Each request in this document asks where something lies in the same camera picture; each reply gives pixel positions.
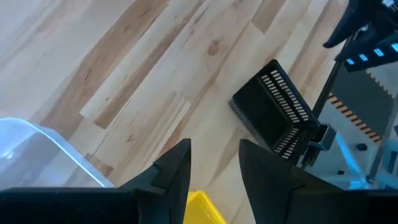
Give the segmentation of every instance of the blue light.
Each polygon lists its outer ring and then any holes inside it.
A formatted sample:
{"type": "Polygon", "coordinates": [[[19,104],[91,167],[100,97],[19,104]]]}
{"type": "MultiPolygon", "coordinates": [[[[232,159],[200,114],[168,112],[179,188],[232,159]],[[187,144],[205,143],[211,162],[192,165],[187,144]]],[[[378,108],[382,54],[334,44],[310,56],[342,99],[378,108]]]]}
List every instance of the blue light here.
{"type": "Polygon", "coordinates": [[[354,65],[355,62],[353,60],[351,60],[350,58],[346,60],[350,65],[354,65]]]}
{"type": "Polygon", "coordinates": [[[397,43],[391,44],[391,47],[392,47],[396,52],[398,52],[398,44],[397,44],[397,43]]]}
{"type": "Polygon", "coordinates": [[[374,53],[376,53],[377,56],[379,56],[379,57],[383,57],[383,56],[384,56],[384,53],[383,53],[380,49],[374,49],[373,51],[374,51],[374,53]]]}
{"type": "Polygon", "coordinates": [[[367,58],[367,56],[365,56],[365,54],[360,54],[359,55],[359,57],[362,59],[362,61],[367,61],[368,60],[368,58],[367,58]]]}

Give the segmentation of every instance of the clear plastic container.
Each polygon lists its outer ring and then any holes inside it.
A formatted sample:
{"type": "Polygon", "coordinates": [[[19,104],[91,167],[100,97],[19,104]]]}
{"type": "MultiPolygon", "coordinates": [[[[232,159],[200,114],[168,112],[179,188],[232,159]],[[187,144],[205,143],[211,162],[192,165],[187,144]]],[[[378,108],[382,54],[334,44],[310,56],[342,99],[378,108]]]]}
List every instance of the clear plastic container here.
{"type": "Polygon", "coordinates": [[[0,119],[0,190],[11,187],[113,187],[56,131],[0,119]]]}

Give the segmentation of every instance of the yellow bin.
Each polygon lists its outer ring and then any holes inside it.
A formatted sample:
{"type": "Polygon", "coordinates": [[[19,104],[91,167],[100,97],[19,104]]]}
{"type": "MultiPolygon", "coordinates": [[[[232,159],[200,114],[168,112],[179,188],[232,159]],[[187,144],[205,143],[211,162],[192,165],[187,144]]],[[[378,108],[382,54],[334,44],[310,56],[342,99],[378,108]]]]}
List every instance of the yellow bin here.
{"type": "Polygon", "coordinates": [[[199,190],[189,192],[185,209],[184,224],[226,224],[220,211],[207,194],[199,190]]]}

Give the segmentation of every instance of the black plastic crate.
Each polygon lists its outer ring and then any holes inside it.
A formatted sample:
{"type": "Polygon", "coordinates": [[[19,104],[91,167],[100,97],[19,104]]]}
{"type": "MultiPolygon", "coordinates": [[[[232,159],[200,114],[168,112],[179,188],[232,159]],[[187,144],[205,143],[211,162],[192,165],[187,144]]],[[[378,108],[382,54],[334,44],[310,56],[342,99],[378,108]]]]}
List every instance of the black plastic crate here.
{"type": "Polygon", "coordinates": [[[252,77],[229,102],[257,142],[297,162],[320,123],[277,60],[252,77]]]}

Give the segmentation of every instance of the wooden floor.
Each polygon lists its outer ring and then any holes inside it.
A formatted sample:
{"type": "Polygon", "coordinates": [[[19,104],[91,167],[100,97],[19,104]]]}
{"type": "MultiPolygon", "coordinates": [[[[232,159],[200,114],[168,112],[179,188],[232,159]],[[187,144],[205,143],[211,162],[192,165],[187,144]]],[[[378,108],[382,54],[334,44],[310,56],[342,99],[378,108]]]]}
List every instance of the wooden floor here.
{"type": "Polygon", "coordinates": [[[276,58],[313,107],[341,48],[322,43],[346,3],[0,4],[0,116],[57,130],[115,185],[191,138],[190,188],[205,190],[229,223],[249,223],[237,151],[252,137],[227,102],[276,58]]]}

